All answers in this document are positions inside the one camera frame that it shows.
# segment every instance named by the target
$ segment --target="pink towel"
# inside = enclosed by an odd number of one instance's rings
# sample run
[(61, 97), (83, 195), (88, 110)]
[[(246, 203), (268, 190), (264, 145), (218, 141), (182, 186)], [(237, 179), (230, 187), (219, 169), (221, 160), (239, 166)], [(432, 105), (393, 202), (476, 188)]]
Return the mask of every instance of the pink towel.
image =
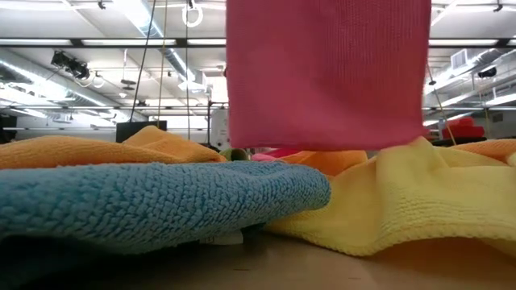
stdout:
[(381, 149), (423, 134), (431, 0), (227, 0), (231, 145)]

